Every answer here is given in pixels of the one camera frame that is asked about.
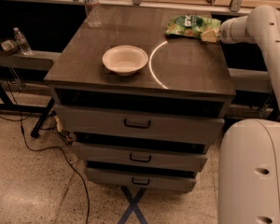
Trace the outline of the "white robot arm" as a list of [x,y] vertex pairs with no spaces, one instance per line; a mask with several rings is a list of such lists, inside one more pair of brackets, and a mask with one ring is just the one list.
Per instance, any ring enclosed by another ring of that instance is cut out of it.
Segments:
[[[224,21],[225,44],[258,45],[280,116],[280,11],[268,5]],[[280,224],[280,121],[244,119],[225,132],[219,153],[217,224]]]

